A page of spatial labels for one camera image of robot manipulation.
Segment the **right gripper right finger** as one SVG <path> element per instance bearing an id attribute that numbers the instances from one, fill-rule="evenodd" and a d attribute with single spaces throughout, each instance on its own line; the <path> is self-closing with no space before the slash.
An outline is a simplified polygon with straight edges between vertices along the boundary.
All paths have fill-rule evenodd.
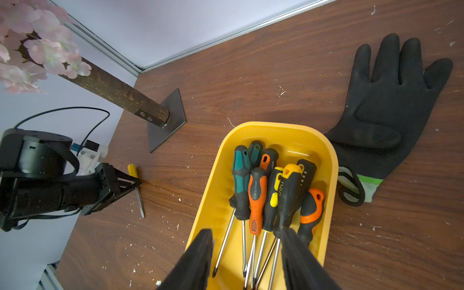
<path id="1" fill-rule="evenodd" d="M 282 229 L 280 240 L 288 290 L 340 290 L 293 229 Z"/>

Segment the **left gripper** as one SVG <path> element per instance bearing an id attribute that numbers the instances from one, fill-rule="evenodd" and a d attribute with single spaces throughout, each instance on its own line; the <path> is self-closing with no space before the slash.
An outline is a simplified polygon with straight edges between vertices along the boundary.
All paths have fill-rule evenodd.
<path id="1" fill-rule="evenodd" d="M 58 219 L 101 211 L 141 185 L 105 163 L 103 171 L 78 174 L 80 163 L 64 135 L 18 128 L 1 139 L 1 229 L 19 230 L 31 219 Z"/>

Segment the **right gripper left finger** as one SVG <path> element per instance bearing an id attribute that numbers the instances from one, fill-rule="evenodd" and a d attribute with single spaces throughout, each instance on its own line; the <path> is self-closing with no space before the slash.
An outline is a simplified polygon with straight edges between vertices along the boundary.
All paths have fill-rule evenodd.
<path id="1" fill-rule="evenodd" d="M 213 248 L 212 230 L 202 229 L 158 289 L 206 290 Z"/>

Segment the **slim yellow handle screwdriver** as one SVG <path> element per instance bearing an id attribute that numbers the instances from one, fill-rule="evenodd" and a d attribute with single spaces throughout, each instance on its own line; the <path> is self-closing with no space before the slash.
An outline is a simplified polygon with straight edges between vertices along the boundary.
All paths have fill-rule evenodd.
<path id="1" fill-rule="evenodd" d="M 129 164 L 128 165 L 128 171 L 129 171 L 130 176 L 138 178 L 137 168 L 136 168 L 136 166 L 134 164 Z M 139 208 L 140 208 L 141 218 L 144 219 L 145 218 L 145 210 L 143 208 L 143 200 L 142 200 L 142 197 L 141 197 L 141 194 L 140 194 L 139 187 L 136 187 L 135 191 L 136 191 L 136 194 L 137 194 L 137 199 L 138 199 L 138 204 L 139 204 Z"/>

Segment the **orange black screwdriver group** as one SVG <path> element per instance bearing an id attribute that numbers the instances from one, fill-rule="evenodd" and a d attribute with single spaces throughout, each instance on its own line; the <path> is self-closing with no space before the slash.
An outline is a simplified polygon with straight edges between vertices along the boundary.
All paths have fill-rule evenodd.
<path id="1" fill-rule="evenodd" d="M 307 248 L 313 240 L 315 227 L 321 221 L 324 201 L 325 194 L 316 188 L 309 189 L 303 198 L 297 234 Z"/>

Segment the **large green black screwdriver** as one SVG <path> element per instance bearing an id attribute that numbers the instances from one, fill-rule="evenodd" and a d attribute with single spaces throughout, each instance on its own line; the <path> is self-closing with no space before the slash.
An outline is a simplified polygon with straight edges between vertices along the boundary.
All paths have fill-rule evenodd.
<path id="1" fill-rule="evenodd" d="M 245 221 L 250 218 L 250 203 L 248 199 L 248 185 L 250 181 L 251 161 L 248 149 L 239 145 L 234 149 L 232 174 L 234 179 L 234 195 L 229 199 L 229 204 L 234 208 L 233 216 L 242 221 L 242 272 L 247 274 L 247 247 Z"/>

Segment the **yellow black striped screwdriver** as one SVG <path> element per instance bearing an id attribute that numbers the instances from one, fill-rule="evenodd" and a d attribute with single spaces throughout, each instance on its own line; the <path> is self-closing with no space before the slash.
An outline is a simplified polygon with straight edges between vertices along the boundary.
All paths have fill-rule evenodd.
<path id="1" fill-rule="evenodd" d="M 265 243 L 267 240 L 267 235 L 268 233 L 273 232 L 274 228 L 274 221 L 277 215 L 277 203 L 278 203 L 278 189 L 279 189 L 279 184 L 280 184 L 280 178 L 282 177 L 283 173 L 283 168 L 282 167 L 275 167 L 271 175 L 269 176 L 268 182 L 267 182 L 267 197 L 265 200 L 265 206 L 263 209 L 263 223 L 262 223 L 262 229 L 264 231 L 264 235 L 262 238 L 262 244 L 261 248 L 259 251 L 259 256 L 257 260 L 257 269 L 259 269 L 261 265 L 261 260 L 263 256 L 263 250 L 265 247 Z M 259 287 L 259 284 L 263 278 L 264 272 L 266 270 L 266 267 L 270 261 L 270 258 L 273 254 L 273 251 L 276 247 L 277 239 L 274 238 L 273 244 L 271 246 L 271 249 L 268 252 L 266 261 L 264 263 L 264 266 L 261 269 L 261 272 L 259 274 L 259 277 L 257 276 L 257 271 L 255 272 L 255 275 L 253 277 L 253 282 L 254 285 L 252 286 L 253 290 L 256 290 Z"/>

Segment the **small orange screwdriver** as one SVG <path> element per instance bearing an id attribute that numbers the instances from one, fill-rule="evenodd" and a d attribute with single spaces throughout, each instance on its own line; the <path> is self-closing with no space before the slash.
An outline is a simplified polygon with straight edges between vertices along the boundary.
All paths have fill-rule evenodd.
<path id="1" fill-rule="evenodd" d="M 267 176 L 266 170 L 262 169 L 261 167 L 256 167 L 251 170 L 250 172 L 250 182 L 248 185 L 248 196 L 250 202 L 250 221 L 249 221 L 249 229 L 250 233 L 253 235 L 253 243 L 251 246 L 250 251 L 250 259 L 248 261 L 248 271 L 247 276 L 245 278 L 245 286 L 244 289 L 246 290 L 248 285 L 248 280 L 251 282 L 251 289 L 254 288 L 254 266 L 255 266 L 255 252 L 256 252 L 256 244 L 257 244 L 257 237 L 262 232 L 262 224 L 263 224 L 263 208 L 265 205 L 267 195 Z"/>

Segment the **small green black screwdriver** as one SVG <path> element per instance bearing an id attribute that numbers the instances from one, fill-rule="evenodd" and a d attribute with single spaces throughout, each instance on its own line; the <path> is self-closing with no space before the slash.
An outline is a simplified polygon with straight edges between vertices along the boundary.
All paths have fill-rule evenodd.
<path id="1" fill-rule="evenodd" d="M 263 144 L 260 141 L 255 140 L 250 144 L 248 153 L 250 154 L 251 170 L 260 166 L 262 151 Z"/>

